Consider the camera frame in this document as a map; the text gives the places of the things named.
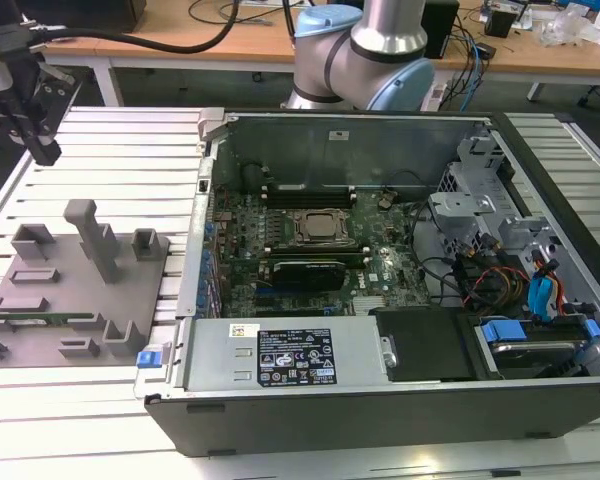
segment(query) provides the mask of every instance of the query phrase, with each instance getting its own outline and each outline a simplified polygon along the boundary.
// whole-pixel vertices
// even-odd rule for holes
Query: blue cable
[[[476,92],[476,89],[478,88],[478,79],[480,78],[480,72],[479,72],[480,58],[478,56],[479,55],[478,47],[476,46],[476,42],[474,42],[473,39],[468,38],[467,40],[471,43],[471,46],[473,47],[473,53],[476,56],[475,70],[474,70],[475,75],[473,78],[473,82],[471,83],[471,88],[469,88],[469,93],[467,93],[467,96],[464,98],[464,102],[462,102],[462,106],[460,107],[461,112],[464,112],[464,110],[469,105],[469,102],[473,98],[473,94]]]
[[[474,42],[471,37],[460,36],[460,35],[451,35],[451,36],[453,38],[457,38],[459,40],[467,42],[471,46],[471,48],[473,49],[473,54],[476,57],[476,60],[474,62],[474,69],[473,69],[473,74],[472,74],[473,79],[471,81],[471,87],[469,87],[469,91],[467,92],[467,96],[465,97],[464,102],[462,102],[462,106],[460,107],[460,111],[464,112],[464,110],[469,105],[469,102],[473,98],[473,94],[475,93],[476,89],[478,88],[478,79],[480,78],[480,71],[479,71],[479,60],[480,60],[480,57],[478,56],[479,54],[478,54],[478,47],[476,46],[476,42]]]

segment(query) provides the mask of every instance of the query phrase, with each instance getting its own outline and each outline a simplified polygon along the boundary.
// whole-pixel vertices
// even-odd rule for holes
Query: cpu socket
[[[304,210],[293,215],[296,245],[340,243],[349,239],[342,210]]]

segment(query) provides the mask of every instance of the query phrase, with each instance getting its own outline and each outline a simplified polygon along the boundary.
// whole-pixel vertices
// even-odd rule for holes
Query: power supply label
[[[263,387],[338,383],[331,330],[260,330],[258,383]]]

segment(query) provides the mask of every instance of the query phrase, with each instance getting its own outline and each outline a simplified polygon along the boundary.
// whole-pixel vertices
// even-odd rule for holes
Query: blue latch
[[[162,367],[162,352],[146,350],[138,352],[136,357],[136,367],[138,368],[160,368]]]
[[[600,327],[598,326],[598,323],[595,320],[587,318],[584,321],[584,326],[587,329],[587,332],[589,333],[591,338],[600,336]]]
[[[508,318],[491,320],[486,325],[482,325],[481,328],[482,333],[487,339],[487,343],[527,339],[527,335],[524,333],[519,320],[510,320]]]
[[[547,313],[547,305],[552,293],[553,282],[549,278],[534,277],[531,279],[527,303],[531,313],[540,317],[543,323],[551,322],[551,317]]]

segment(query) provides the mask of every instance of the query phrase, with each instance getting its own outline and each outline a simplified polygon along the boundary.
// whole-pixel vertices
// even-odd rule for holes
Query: motherboard
[[[405,241],[408,205],[387,203],[382,191],[350,196],[349,208],[275,208],[290,204],[219,188],[222,317],[368,315],[429,304]]]

